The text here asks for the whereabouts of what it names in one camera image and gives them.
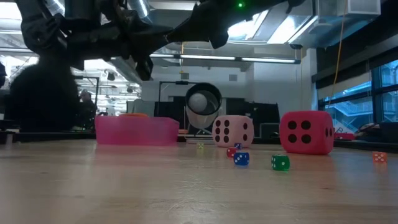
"red die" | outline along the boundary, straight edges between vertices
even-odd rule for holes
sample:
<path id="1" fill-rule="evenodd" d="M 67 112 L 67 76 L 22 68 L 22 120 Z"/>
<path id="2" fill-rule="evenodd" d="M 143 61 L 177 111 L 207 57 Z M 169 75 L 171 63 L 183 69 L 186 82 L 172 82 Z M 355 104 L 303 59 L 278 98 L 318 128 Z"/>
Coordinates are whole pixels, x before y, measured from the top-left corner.
<path id="1" fill-rule="evenodd" d="M 253 120 L 247 116 L 219 116 L 213 123 L 213 140 L 218 147 L 234 147 L 241 143 L 249 147 L 254 138 Z"/>
<path id="2" fill-rule="evenodd" d="M 326 155 L 333 149 L 333 130 L 325 111 L 289 112 L 280 122 L 280 142 L 287 152 Z"/>
<path id="3" fill-rule="evenodd" d="M 228 158 L 233 158 L 234 155 L 235 155 L 235 152 L 236 152 L 237 150 L 238 150 L 238 149 L 236 149 L 235 147 L 229 147 L 229 148 L 226 150 L 226 157 L 228 157 Z"/>
<path id="4" fill-rule="evenodd" d="M 373 152 L 373 162 L 387 162 L 387 153 Z"/>

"blue die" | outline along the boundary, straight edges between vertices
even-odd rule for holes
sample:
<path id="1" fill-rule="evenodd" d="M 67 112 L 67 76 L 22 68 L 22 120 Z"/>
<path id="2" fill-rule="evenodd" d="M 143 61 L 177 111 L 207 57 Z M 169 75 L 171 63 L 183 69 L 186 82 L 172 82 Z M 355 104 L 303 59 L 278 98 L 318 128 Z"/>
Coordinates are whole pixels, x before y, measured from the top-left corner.
<path id="1" fill-rule="evenodd" d="M 242 150 L 242 143 L 235 143 L 235 145 L 234 145 L 234 147 L 236 148 L 236 149 L 239 149 L 239 150 Z"/>
<path id="2" fill-rule="evenodd" d="M 240 166 L 246 166 L 249 164 L 249 153 L 248 152 L 236 152 L 234 154 L 234 163 Z"/>

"laboratory room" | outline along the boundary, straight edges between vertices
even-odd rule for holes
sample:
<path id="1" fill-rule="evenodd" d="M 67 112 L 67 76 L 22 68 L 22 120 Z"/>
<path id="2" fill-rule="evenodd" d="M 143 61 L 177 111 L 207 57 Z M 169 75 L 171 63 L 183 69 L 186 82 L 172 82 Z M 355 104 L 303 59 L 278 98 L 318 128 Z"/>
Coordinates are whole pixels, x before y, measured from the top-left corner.
<path id="1" fill-rule="evenodd" d="M 1 223 L 398 223 L 396 9 L 0 0 Z"/>

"green die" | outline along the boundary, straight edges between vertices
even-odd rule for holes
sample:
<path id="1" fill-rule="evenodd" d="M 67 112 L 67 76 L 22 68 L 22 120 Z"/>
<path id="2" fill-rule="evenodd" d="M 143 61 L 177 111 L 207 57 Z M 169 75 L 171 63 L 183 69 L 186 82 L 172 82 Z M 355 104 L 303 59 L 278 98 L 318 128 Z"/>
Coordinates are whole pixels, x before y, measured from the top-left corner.
<path id="1" fill-rule="evenodd" d="M 204 149 L 204 148 L 205 148 L 205 144 L 203 144 L 202 142 L 197 143 L 197 149 Z"/>
<path id="2" fill-rule="evenodd" d="M 271 157 L 271 166 L 274 170 L 288 171 L 290 167 L 289 157 L 285 155 L 273 155 Z"/>

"white ball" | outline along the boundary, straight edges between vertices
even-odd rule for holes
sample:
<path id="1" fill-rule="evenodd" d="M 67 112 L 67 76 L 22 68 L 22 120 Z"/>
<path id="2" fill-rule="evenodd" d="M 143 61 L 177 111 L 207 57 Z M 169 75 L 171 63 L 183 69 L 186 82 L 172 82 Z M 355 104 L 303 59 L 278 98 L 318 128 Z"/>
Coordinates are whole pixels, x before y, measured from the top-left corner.
<path id="1" fill-rule="evenodd" d="M 193 112 L 202 112 L 206 109 L 207 99 L 203 94 L 195 93 L 189 98 L 188 104 Z"/>

